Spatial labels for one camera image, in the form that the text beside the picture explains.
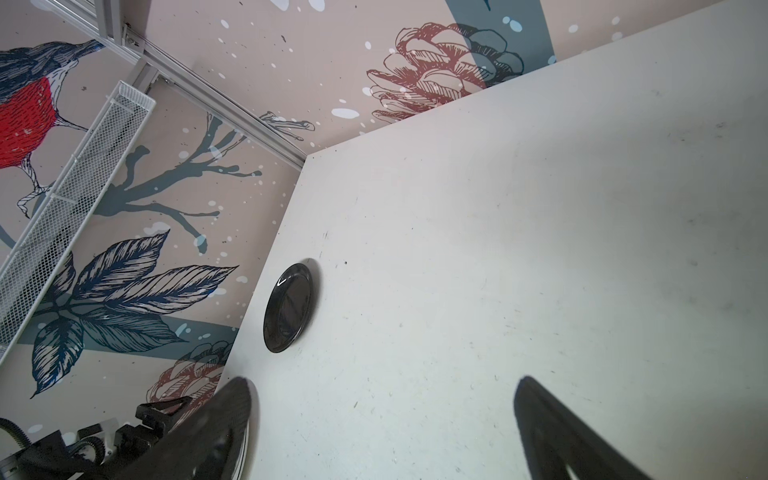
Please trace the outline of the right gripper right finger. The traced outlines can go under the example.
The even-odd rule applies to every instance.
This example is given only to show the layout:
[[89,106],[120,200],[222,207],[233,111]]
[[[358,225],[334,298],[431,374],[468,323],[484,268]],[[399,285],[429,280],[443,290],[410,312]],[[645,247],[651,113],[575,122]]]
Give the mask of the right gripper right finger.
[[533,479],[649,479],[536,379],[519,381],[513,406]]

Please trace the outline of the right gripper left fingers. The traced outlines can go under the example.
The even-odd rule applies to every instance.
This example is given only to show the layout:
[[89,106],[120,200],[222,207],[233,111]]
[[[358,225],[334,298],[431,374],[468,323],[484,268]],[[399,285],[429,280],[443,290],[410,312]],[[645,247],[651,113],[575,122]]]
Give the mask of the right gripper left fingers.
[[238,479],[245,466],[251,411],[249,382],[236,377],[116,477]]

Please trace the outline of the small black plate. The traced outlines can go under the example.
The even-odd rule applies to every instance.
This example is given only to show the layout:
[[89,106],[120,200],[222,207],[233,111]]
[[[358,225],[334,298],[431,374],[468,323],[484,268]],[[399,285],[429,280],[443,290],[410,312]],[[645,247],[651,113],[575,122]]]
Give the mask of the small black plate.
[[308,325],[315,297],[311,270],[304,263],[286,269],[269,296],[263,321],[263,339],[272,353],[288,349]]

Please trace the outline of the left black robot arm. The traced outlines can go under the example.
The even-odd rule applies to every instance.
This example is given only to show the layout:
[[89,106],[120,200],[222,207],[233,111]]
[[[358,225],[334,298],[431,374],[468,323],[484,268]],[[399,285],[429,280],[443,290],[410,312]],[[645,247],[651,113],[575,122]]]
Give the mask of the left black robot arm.
[[12,421],[3,418],[1,430],[19,446],[1,460],[3,479],[114,479],[155,446],[191,409],[192,398],[144,403],[137,407],[137,426],[126,424],[114,433],[113,446],[106,445],[100,424],[79,430],[72,444],[56,431],[33,442]]

